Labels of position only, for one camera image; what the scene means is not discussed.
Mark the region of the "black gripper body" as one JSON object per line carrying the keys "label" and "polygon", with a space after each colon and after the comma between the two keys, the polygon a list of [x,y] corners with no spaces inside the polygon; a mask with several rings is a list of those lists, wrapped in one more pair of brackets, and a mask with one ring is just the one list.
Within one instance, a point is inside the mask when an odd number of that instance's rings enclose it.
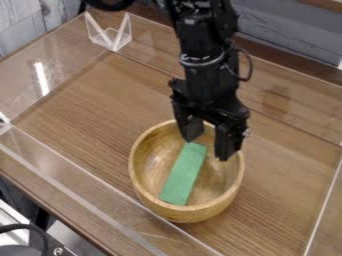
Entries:
{"label": "black gripper body", "polygon": [[237,98],[239,83],[248,81],[239,75],[239,53],[233,49],[209,61],[198,62],[180,58],[185,78],[172,79],[170,102],[180,127],[206,121],[214,126],[241,127],[249,117],[249,110]]}

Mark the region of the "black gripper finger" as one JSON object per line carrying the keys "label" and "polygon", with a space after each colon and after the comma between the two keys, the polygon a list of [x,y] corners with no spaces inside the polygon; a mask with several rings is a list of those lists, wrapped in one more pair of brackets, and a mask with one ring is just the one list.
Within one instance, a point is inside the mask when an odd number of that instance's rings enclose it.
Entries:
{"label": "black gripper finger", "polygon": [[173,116],[182,139],[192,142],[204,133],[200,108],[186,101],[172,100]]}
{"label": "black gripper finger", "polygon": [[214,127],[214,157],[226,161],[241,149],[243,140],[248,134],[247,121],[220,123]]}

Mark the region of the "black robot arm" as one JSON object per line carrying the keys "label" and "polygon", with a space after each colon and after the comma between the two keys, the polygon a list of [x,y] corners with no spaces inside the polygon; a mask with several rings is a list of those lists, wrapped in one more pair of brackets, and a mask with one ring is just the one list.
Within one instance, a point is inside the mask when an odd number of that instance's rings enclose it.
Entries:
{"label": "black robot arm", "polygon": [[240,102],[244,50],[233,44],[237,14],[229,0],[164,0],[180,45],[181,79],[172,79],[170,103],[181,137],[190,142],[214,128],[214,157],[225,161],[241,148],[249,110]]}

